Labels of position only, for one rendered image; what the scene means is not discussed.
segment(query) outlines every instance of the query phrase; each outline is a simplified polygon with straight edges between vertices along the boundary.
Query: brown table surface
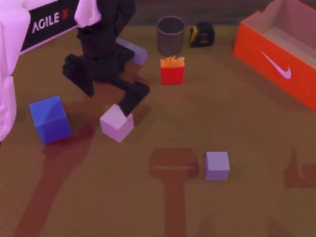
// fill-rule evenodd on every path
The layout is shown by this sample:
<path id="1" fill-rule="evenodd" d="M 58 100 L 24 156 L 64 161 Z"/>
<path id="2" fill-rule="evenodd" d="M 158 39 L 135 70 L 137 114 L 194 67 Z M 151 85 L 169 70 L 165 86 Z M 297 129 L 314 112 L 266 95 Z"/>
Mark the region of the brown table surface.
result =
<path id="1" fill-rule="evenodd" d="M 217 27 L 208 48 L 185 40 L 185 82 L 162 86 L 155 29 L 127 27 L 123 37 L 148 50 L 139 75 L 151 93 L 121 144 L 95 122 L 122 92 L 98 84 L 90 99 L 61 74 L 64 57 L 80 53 L 76 31 L 21 56 L 16 123 L 0 147 L 0 236 L 314 237 L 316 116 L 232 56 L 236 32 Z M 129 63 L 123 78 L 138 70 Z M 28 104 L 52 95 L 75 136 L 44 146 Z M 229 152 L 228 181 L 204 180 L 206 151 Z M 178 171 L 149 173 L 151 159 L 197 162 L 199 175 L 177 186 Z"/>

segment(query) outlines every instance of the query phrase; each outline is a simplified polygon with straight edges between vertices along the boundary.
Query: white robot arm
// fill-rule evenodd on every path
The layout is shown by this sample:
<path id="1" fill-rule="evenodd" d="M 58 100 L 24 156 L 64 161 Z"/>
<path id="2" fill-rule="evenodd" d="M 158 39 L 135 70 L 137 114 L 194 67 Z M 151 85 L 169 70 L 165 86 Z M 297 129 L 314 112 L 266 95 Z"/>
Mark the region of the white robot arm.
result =
<path id="1" fill-rule="evenodd" d="M 40 39 L 34 45 L 23 49 L 24 41 L 31 23 L 30 11 L 41 8 L 48 4 L 53 4 L 58 0 L 0 0 L 0 142 L 2 142 L 11 131 L 16 117 L 16 100 L 13 73 L 19 56 L 40 46 L 53 38 L 56 38 L 76 26 L 76 23 L 69 23 L 62 32 L 48 35 L 45 39 Z M 90 26 L 101 19 L 96 0 L 77 0 L 78 5 L 75 13 L 75 21 L 79 27 Z M 43 30 L 56 22 L 61 21 L 60 16 L 51 12 L 38 21 L 32 22 L 32 33 Z"/>

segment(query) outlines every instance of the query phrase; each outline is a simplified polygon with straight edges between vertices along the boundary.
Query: french fries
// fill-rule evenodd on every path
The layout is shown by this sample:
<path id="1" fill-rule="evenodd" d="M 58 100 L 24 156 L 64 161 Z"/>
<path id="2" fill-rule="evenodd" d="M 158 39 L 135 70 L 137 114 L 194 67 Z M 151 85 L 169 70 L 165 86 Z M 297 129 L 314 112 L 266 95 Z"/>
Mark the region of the french fries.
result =
<path id="1" fill-rule="evenodd" d="M 184 67 L 184 57 L 176 58 L 176 56 L 173 57 L 167 57 L 165 59 L 160 60 L 160 67 L 162 68 L 181 68 Z"/>

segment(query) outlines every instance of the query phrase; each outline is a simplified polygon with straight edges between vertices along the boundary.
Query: red letter x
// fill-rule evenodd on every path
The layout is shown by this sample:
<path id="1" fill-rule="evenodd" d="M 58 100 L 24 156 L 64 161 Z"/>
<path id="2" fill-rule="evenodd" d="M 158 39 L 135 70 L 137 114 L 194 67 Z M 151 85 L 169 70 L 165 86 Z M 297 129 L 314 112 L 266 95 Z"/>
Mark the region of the red letter x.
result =
<path id="1" fill-rule="evenodd" d="M 62 15 L 63 20 L 65 20 L 68 17 L 68 9 L 63 10 Z"/>

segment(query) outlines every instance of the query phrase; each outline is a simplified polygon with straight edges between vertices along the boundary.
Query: toy french fries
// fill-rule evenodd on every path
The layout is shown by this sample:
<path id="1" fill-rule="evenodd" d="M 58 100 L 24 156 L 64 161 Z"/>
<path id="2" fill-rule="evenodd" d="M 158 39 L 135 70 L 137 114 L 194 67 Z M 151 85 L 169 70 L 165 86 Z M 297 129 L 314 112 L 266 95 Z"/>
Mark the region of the toy french fries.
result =
<path id="1" fill-rule="evenodd" d="M 168 57 L 160 60 L 162 85 L 182 84 L 184 76 L 184 57 Z"/>

